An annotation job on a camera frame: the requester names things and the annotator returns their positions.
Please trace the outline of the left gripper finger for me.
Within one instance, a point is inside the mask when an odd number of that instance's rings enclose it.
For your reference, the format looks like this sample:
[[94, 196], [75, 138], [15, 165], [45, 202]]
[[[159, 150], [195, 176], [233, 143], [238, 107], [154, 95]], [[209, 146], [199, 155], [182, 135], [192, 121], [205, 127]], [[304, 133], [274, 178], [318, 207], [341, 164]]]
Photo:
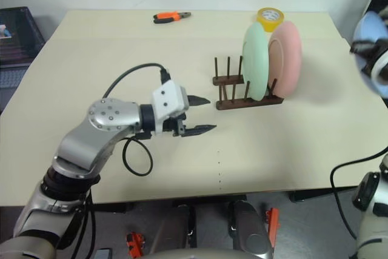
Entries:
[[203, 98], [196, 95], [188, 95], [187, 99], [190, 107], [202, 106], [211, 103], [207, 98]]
[[178, 120], [177, 125], [178, 125], [178, 135], [181, 137], [201, 135], [216, 127], [216, 125], [204, 124], [204, 125], [198, 125], [192, 128], [187, 128], [186, 125], [183, 123], [183, 120], [181, 119]]

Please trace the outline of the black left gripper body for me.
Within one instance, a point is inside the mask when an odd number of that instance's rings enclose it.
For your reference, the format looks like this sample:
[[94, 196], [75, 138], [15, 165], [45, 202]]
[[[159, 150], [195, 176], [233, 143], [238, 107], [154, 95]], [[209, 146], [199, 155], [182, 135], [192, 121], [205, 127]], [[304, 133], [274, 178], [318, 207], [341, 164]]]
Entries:
[[186, 118], [185, 113], [182, 113], [177, 117], [168, 118], [163, 122], [162, 131], [172, 132], [173, 136], [183, 136], [186, 133], [186, 126], [183, 123]]

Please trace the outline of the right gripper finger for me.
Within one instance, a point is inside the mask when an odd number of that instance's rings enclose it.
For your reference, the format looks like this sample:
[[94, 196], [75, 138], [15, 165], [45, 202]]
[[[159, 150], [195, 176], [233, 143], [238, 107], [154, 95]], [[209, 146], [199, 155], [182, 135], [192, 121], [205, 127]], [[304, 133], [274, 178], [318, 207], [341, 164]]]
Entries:
[[376, 43], [370, 40], [356, 40], [350, 46], [350, 53], [354, 55], [374, 55], [377, 51]]

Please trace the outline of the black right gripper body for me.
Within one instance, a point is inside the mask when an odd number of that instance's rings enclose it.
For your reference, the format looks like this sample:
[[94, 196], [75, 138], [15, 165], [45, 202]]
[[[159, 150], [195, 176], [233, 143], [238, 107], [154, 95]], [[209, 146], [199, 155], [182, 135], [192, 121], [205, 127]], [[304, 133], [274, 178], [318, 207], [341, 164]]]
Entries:
[[366, 61], [366, 65], [363, 68], [363, 73], [372, 73], [372, 69], [375, 63], [379, 60], [379, 58], [384, 53], [383, 46], [373, 46], [366, 50], [364, 54], [364, 59]]

